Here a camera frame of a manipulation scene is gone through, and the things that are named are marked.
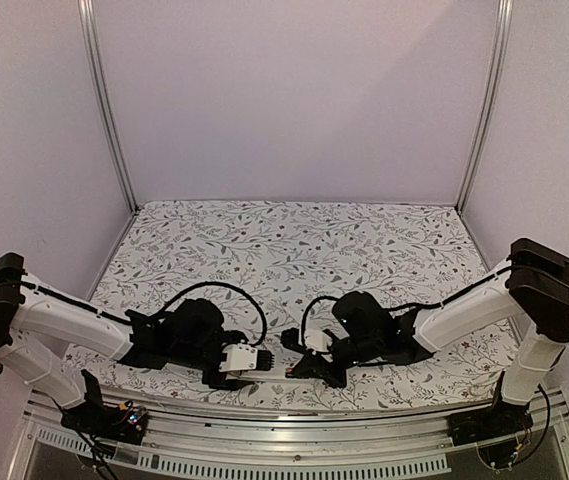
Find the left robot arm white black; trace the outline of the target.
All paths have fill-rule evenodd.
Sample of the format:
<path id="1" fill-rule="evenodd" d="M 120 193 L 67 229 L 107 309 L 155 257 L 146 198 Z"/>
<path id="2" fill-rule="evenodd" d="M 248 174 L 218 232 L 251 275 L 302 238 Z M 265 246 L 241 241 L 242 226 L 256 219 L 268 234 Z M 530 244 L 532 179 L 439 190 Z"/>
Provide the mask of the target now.
<path id="1" fill-rule="evenodd" d="M 7 253 L 0 257 L 0 364 L 62 408 L 74 408 L 75 419 L 92 434 L 105 433 L 113 423 L 110 408 L 98 401 L 98 382 L 65 366 L 39 335 L 131 368 L 198 369 L 212 389 L 241 389 L 246 384 L 241 374 L 272 368 L 272 353 L 243 332 L 224 329 L 223 314 L 212 302 L 177 298 L 172 303 L 174 310 L 117 316 L 43 283 L 25 271 L 22 256 Z"/>

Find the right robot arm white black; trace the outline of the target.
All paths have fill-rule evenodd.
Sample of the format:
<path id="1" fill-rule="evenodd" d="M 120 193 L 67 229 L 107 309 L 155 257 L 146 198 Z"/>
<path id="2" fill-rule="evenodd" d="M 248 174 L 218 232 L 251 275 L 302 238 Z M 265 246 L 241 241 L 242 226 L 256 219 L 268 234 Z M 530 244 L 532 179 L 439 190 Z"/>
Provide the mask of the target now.
<path id="1" fill-rule="evenodd" d="M 375 359 L 399 366 L 418 363 L 488 325 L 527 316 L 533 325 L 500 375 L 492 406 L 481 415 L 485 432 L 501 436 L 518 422 L 569 345 L 569 257 L 520 238 L 486 277 L 439 302 L 384 307 L 373 295 L 354 291 L 332 303 L 345 337 L 309 330 L 305 320 L 284 331 L 283 347 L 302 356 L 286 377 L 343 388 L 350 368 Z"/>

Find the white remote control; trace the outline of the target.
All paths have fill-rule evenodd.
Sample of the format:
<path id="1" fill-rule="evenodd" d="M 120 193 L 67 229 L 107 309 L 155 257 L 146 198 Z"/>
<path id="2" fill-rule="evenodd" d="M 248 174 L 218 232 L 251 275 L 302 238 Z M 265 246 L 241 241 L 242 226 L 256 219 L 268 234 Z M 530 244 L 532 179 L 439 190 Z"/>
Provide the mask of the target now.
<path id="1" fill-rule="evenodd" d="M 283 395 L 299 387 L 310 387 L 314 381 L 286 378 L 253 378 L 247 379 L 247 396 L 254 395 Z"/>

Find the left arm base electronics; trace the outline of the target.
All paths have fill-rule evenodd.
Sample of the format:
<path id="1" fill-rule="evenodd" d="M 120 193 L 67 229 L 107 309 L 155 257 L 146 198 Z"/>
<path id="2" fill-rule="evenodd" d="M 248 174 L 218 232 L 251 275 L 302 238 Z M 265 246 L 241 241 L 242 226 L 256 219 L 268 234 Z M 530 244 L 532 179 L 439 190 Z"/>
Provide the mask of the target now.
<path id="1" fill-rule="evenodd" d="M 61 410 L 61 425 L 96 438 L 141 445 L 148 426 L 148 410 L 131 400 L 118 406 L 106 405 L 97 378 L 87 370 L 81 374 L 86 387 L 83 402 Z"/>

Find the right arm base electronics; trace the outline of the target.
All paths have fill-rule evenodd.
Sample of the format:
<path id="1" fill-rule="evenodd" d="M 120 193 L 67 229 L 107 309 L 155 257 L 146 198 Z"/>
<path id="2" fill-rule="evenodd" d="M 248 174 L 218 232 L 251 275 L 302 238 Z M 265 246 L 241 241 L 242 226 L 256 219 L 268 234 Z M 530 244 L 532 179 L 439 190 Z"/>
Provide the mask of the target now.
<path id="1" fill-rule="evenodd" d="M 480 460 L 492 469 L 513 467 L 524 449 L 524 441 L 517 440 L 517 433 L 526 433 L 533 421 L 529 405 L 506 402 L 499 390 L 494 393 L 489 406 L 447 417 L 447 434 L 454 446 L 488 441 L 480 446 Z"/>

